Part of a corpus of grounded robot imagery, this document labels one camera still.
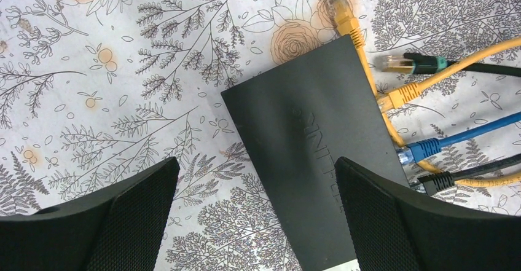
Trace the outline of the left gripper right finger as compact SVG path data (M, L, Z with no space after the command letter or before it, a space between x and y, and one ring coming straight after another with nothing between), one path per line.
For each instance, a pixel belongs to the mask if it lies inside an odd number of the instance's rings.
M335 174L361 270L519 270L520 218L453 205L339 158Z

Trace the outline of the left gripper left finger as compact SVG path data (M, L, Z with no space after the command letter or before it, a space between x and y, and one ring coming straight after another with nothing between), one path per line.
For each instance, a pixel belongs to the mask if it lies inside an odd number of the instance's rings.
M1 218L1 269L153 270L179 171L170 157L83 197Z

